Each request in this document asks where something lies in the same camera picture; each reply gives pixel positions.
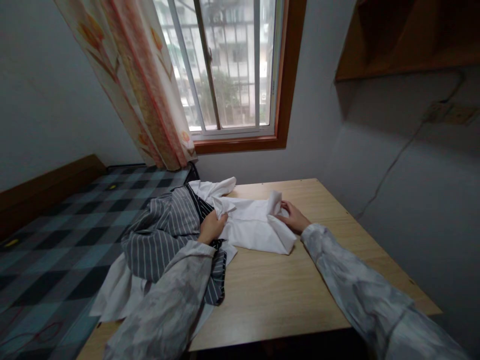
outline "yellow tag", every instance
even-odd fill
[[[18,239],[13,239],[12,241],[10,241],[9,243],[5,244],[4,248],[8,248],[12,245],[15,245],[16,243],[18,243],[19,240]]]

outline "pink curtain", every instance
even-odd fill
[[[147,165],[197,158],[151,0],[55,0]]]

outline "wooden headboard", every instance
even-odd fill
[[[89,155],[0,193],[0,241],[106,173]]]

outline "wooden table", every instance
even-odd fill
[[[317,179],[236,186],[234,198],[268,199],[282,192],[313,223],[328,227],[337,241],[392,285],[415,300],[427,315],[441,310],[375,242]],[[101,359],[119,322],[96,328],[78,359]],[[227,267],[225,300],[216,307],[190,351],[349,328],[303,244],[289,256],[238,248]]]

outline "mattress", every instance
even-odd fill
[[[194,178],[190,168],[114,168],[3,241],[0,359],[75,359],[124,231],[151,198]]]

